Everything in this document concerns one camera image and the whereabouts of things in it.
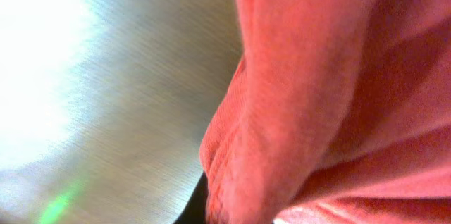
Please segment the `orange printed t-shirt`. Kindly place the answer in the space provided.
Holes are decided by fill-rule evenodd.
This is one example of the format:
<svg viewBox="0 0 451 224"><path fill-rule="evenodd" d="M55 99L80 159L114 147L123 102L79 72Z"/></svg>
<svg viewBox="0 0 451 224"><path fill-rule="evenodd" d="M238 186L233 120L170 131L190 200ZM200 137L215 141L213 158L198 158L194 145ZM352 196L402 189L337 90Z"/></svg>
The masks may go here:
<svg viewBox="0 0 451 224"><path fill-rule="evenodd" d="M449 223L450 0L236 0L208 223Z"/></svg>

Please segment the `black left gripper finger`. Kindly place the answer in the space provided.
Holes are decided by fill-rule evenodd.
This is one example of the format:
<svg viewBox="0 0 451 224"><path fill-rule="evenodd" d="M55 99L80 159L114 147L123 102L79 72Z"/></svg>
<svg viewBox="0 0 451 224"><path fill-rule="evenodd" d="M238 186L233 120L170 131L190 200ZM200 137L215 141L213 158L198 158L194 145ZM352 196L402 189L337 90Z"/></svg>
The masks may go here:
<svg viewBox="0 0 451 224"><path fill-rule="evenodd" d="M206 224L208 194L207 176L202 173L185 208L173 224Z"/></svg>

